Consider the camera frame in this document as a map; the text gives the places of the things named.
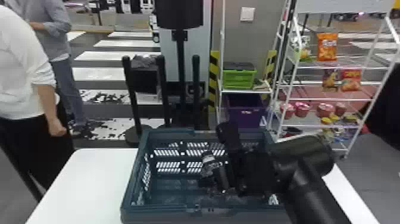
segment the wall switch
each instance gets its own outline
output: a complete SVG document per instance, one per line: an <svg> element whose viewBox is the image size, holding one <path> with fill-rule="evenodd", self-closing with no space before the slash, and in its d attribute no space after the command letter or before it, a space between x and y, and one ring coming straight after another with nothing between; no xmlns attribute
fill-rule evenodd
<svg viewBox="0 0 400 224"><path fill-rule="evenodd" d="M240 12L240 20L241 21L253 21L254 20L254 11L255 11L255 8L242 7L242 11Z"/></svg>

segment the white table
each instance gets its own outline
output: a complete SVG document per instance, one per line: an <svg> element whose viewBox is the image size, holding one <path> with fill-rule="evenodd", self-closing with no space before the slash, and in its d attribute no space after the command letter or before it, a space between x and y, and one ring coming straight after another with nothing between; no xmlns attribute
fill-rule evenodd
<svg viewBox="0 0 400 224"><path fill-rule="evenodd" d="M75 152L26 223L121 223L120 205L136 153L137 149ZM324 180L353 224L378 223L336 165Z"/></svg>

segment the storage box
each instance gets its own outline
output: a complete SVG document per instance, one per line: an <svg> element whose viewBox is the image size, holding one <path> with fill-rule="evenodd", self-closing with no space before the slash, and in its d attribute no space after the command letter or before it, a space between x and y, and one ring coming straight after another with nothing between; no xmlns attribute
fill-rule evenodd
<svg viewBox="0 0 400 224"><path fill-rule="evenodd" d="M229 120L241 128L260 127L265 107L259 94L228 94L226 99Z"/></svg>
<svg viewBox="0 0 400 224"><path fill-rule="evenodd" d="M240 130L240 139L255 150L268 150L273 143L270 134L260 129ZM121 205L123 223L288 222L283 207L268 200L235 195L211 198L206 189L199 188L201 154L206 150L212 150L220 162L228 162L215 133L146 130Z"/></svg>
<svg viewBox="0 0 400 224"><path fill-rule="evenodd" d="M251 63L224 62L224 89L252 89L256 73Z"/></svg>

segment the black pants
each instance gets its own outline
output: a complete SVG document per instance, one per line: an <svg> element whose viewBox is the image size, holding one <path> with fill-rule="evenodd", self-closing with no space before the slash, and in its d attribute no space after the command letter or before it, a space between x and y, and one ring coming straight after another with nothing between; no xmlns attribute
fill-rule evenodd
<svg viewBox="0 0 400 224"><path fill-rule="evenodd" d="M57 116L68 128L67 114L63 104L57 105ZM74 152L69 133L62 137L49 134L44 115L21 120L0 118L4 150L17 160L22 170L27 170L45 189L49 189L65 163Z"/></svg>

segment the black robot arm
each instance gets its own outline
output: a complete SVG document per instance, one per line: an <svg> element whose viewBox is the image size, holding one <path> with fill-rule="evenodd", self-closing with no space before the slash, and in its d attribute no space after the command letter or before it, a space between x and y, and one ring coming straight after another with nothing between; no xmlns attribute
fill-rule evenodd
<svg viewBox="0 0 400 224"><path fill-rule="evenodd" d="M322 180L335 161L332 149L318 137L305 136L252 150L242 148L234 123L218 125L217 135L230 159L226 169L232 175L227 181L239 196L277 194L295 224L351 223Z"/></svg>

